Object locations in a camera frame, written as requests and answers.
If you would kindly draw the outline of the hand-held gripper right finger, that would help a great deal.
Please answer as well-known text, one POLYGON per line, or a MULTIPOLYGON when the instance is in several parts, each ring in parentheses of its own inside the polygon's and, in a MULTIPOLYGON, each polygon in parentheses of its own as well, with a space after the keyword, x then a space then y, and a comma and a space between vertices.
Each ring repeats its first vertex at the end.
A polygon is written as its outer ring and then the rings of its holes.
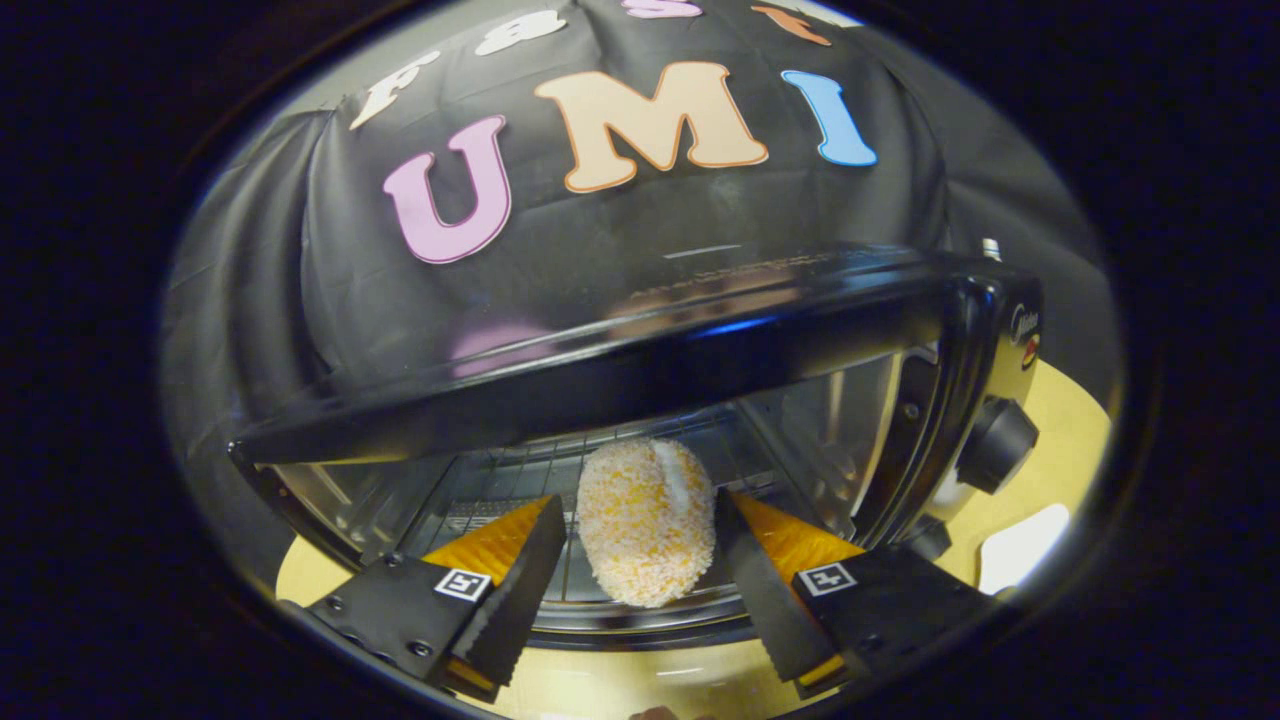
POLYGON ((863 550, 745 493, 717 493, 716 539, 778 679, 804 698, 927 667, 1000 610, 908 547, 863 550))

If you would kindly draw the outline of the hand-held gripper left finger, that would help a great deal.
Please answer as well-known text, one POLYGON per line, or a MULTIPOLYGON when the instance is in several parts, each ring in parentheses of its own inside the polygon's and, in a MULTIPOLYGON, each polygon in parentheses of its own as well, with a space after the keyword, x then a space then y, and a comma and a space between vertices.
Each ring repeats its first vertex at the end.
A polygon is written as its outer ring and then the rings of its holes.
POLYGON ((285 612, 379 673, 490 703, 508 685, 567 539, 544 495, 422 556, 388 553, 285 612))

